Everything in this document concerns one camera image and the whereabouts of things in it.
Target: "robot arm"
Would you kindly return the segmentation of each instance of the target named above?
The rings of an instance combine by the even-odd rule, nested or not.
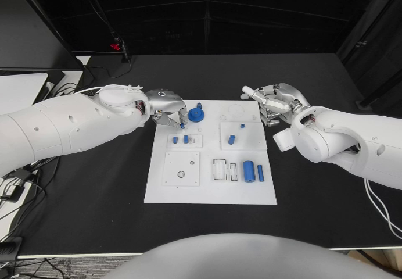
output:
[[[280,104],[278,109],[278,105],[267,105],[265,99],[259,99],[264,88],[270,87],[252,93],[244,87],[244,92],[261,104],[262,120],[262,108],[268,108],[274,113],[283,113],[281,118],[291,124],[288,129],[274,135],[280,150],[287,151],[295,147],[311,162],[333,163],[356,176],[402,189],[402,120],[376,115],[353,115],[321,106],[310,107],[295,88],[288,88],[287,92],[297,92],[297,100],[303,99],[301,106],[284,113],[280,111],[284,108],[283,102],[275,99],[284,95],[277,93],[265,97]],[[359,151],[346,151],[355,145]]]
[[[182,98],[172,91],[157,92],[160,98],[154,91],[144,94],[141,87],[108,85],[94,98],[72,94],[0,115],[0,177],[36,160],[82,152],[128,134],[150,115],[159,124],[169,124],[167,115],[179,112],[186,124]],[[157,121],[154,109],[166,115],[166,123]]]

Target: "blue object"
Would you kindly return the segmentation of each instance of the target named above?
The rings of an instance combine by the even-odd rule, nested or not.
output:
[[[234,143],[235,143],[235,135],[231,135],[228,143],[229,143],[229,144],[234,144]]]
[[[259,180],[259,182],[264,182],[262,165],[258,165],[257,169],[258,169],[258,180]]]
[[[198,103],[198,107],[190,109],[189,111],[189,120],[192,122],[200,122],[203,120],[205,113],[202,107],[203,107],[202,103]]]
[[[244,161],[245,182],[255,181],[254,161]]]

